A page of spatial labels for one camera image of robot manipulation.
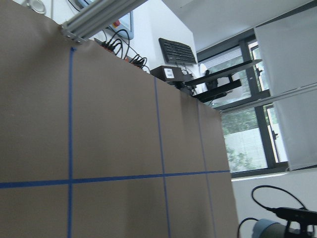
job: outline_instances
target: gray cylinder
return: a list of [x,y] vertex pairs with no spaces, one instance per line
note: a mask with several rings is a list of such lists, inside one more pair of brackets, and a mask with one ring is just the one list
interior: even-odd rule
[[253,227],[252,238],[284,238],[286,226],[267,219],[258,220]]

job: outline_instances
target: window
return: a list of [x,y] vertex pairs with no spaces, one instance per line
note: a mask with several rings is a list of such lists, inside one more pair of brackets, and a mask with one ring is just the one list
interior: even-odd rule
[[[255,35],[240,39],[238,45],[200,62],[213,73],[253,59],[261,59]],[[223,98],[205,104],[223,111],[270,96],[263,62],[236,73],[233,79],[240,79],[242,86]],[[218,86],[225,83],[228,83],[227,78],[218,79]],[[233,177],[278,172],[287,168],[273,104],[223,113],[222,128]]]

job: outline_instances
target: label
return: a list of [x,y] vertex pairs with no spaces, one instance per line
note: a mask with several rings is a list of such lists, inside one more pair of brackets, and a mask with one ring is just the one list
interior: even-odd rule
[[164,72],[165,72],[166,78],[175,78],[175,77],[174,77],[174,73],[173,73],[173,69],[171,69],[171,68],[165,68],[165,69],[164,69]]

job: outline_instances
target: cardboard sheet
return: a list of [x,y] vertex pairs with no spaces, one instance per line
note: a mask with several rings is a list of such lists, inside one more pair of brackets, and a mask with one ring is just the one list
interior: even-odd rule
[[235,236],[218,112],[10,0],[0,20],[0,238]]

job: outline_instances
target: keyboard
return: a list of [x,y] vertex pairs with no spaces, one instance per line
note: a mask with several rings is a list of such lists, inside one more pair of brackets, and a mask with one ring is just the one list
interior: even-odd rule
[[163,38],[158,39],[166,63],[197,64],[190,46]]

